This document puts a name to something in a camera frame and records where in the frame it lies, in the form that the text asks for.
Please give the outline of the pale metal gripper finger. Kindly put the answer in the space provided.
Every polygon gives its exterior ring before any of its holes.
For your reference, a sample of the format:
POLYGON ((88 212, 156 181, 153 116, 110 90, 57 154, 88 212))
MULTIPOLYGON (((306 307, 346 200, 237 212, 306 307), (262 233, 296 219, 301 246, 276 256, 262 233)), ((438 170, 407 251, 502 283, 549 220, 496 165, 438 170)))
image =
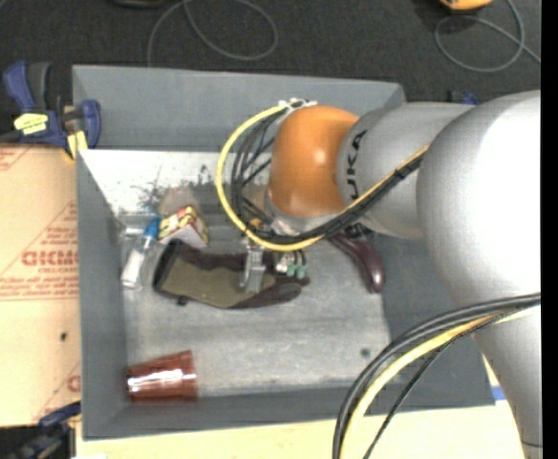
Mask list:
POLYGON ((253 260, 252 250, 247 249, 243 254, 242 267, 239 277, 239 285, 241 289, 246 289, 248 287, 250 274, 251 274, 251 263, 253 260))
POLYGON ((251 263, 251 274, 247 290, 251 293, 257 293, 261 290, 266 266, 263 261, 262 251, 252 251, 253 260, 251 263))

